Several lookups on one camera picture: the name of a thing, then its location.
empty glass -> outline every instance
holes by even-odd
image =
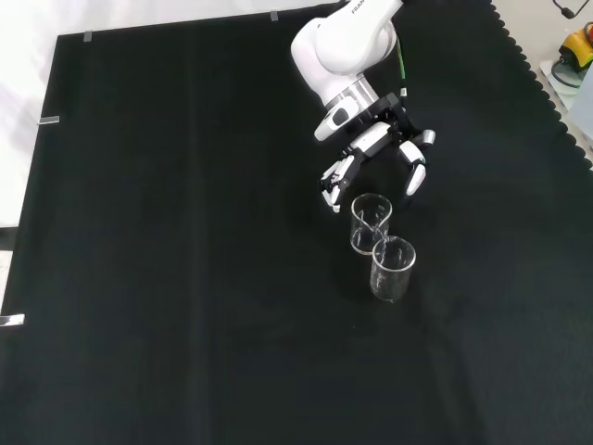
[[[388,236],[372,250],[371,290],[378,299],[397,301],[408,290],[416,262],[412,245],[398,236]]]
[[[392,206],[389,199],[374,193],[360,195],[352,201],[350,244],[362,255],[372,255],[377,241],[387,236]]]

black cloth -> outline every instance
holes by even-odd
[[[347,139],[290,44],[332,6],[60,36],[0,332],[0,443],[585,444],[589,164],[484,1],[396,24],[437,133],[372,298],[317,181]],[[397,91],[397,57],[369,70]],[[385,155],[352,195],[397,197]]]
[[[18,227],[0,227],[0,250],[13,250]]]

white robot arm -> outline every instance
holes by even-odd
[[[327,109],[315,131],[318,140],[327,139],[355,120],[374,122],[322,177],[323,196],[334,211],[339,211],[344,191],[361,163],[397,139],[394,125],[378,119],[379,114],[397,104],[391,100],[387,107],[385,99],[380,100],[367,82],[364,71],[394,49],[397,35],[391,18],[401,7],[401,0],[353,0],[326,19],[310,21],[291,46],[298,70]],[[434,132],[421,134],[411,125],[403,130],[409,130],[406,139],[420,137],[423,147],[434,142]],[[425,177],[424,157],[414,142],[399,142],[408,143],[400,146],[400,153],[412,167],[413,177],[406,190],[406,195],[411,196]]]

white backdrop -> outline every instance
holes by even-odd
[[[335,0],[18,0],[0,13],[0,226],[17,225],[60,34],[252,14]]]

yellow object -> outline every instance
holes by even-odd
[[[571,65],[577,72],[587,69],[593,61],[593,48],[585,37],[585,30],[573,32],[566,37],[560,52],[563,56],[569,56]]]

